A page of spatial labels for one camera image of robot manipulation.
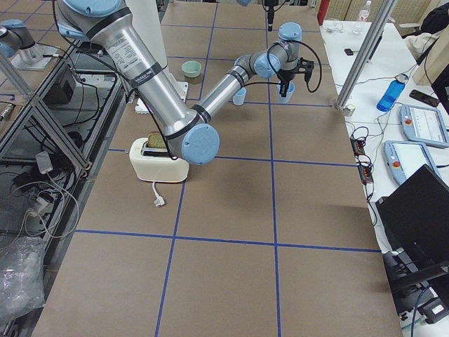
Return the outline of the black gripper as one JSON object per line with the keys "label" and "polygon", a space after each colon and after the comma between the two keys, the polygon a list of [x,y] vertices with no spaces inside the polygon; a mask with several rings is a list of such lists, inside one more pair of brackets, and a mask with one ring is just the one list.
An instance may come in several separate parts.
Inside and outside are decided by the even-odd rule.
{"label": "black gripper", "polygon": [[263,6],[267,9],[267,31],[273,30],[274,8],[279,5],[279,0],[263,0]]}
{"label": "black gripper", "polygon": [[279,70],[277,72],[277,77],[280,80],[279,83],[279,95],[282,98],[287,97],[289,82],[295,78],[295,73],[290,70]]}

